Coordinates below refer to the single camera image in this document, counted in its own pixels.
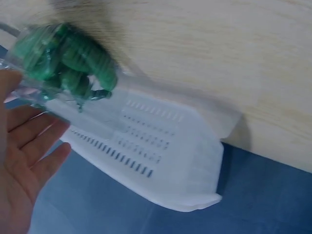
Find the wooden surface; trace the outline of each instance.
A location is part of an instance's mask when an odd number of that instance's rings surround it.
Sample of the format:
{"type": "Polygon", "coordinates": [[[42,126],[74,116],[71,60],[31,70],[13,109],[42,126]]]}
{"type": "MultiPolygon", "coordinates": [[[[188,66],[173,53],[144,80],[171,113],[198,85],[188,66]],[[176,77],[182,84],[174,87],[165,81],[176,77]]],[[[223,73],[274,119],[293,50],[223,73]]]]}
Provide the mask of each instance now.
{"type": "Polygon", "coordinates": [[[51,20],[81,27],[125,68],[231,100],[244,115],[226,142],[312,172],[311,1],[0,3],[11,26],[51,20]]]}

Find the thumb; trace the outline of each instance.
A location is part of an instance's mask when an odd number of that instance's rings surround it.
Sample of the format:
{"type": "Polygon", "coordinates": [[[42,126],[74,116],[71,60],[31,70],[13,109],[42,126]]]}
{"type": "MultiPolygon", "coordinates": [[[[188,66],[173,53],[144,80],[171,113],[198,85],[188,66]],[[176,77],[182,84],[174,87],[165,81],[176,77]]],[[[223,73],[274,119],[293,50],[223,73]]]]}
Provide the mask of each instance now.
{"type": "Polygon", "coordinates": [[[17,71],[0,70],[0,102],[17,88],[21,82],[22,75],[17,71]]]}

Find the hand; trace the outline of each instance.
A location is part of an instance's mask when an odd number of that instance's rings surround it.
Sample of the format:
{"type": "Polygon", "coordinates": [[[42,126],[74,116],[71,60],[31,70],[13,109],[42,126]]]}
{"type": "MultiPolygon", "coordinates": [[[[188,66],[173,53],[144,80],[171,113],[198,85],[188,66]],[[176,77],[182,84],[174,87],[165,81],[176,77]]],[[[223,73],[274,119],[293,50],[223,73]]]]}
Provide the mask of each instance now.
{"type": "Polygon", "coordinates": [[[3,102],[19,82],[20,74],[0,71],[0,130],[7,135],[4,162],[0,164],[2,234],[27,233],[40,190],[71,151],[70,145],[63,143],[41,159],[69,124],[30,106],[5,110],[3,102]]]}

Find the plastic bag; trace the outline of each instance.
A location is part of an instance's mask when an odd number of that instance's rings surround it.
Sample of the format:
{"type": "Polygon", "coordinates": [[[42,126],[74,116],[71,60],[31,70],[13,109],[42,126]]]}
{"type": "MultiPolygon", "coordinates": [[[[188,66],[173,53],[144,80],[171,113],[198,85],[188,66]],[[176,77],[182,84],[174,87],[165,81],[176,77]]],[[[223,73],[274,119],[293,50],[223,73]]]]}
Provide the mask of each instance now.
{"type": "Polygon", "coordinates": [[[77,28],[29,25],[6,61],[24,74],[16,96],[104,139],[121,127],[127,81],[117,77],[109,53],[77,28]],[[26,93],[23,87],[34,91],[26,93]]]}

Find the white plastic tray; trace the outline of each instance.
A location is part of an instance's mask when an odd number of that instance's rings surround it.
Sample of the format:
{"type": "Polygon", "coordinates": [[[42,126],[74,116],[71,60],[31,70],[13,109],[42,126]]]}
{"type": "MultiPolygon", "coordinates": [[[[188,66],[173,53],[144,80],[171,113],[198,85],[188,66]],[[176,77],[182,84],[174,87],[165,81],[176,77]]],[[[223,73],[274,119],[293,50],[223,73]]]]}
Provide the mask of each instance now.
{"type": "MultiPolygon", "coordinates": [[[[50,105],[57,108],[57,100],[50,105]]],[[[111,140],[72,127],[62,137],[103,172],[163,207],[190,212],[221,200],[216,194],[223,147],[204,118],[185,105],[131,91],[122,110],[125,131],[111,140]]]]}

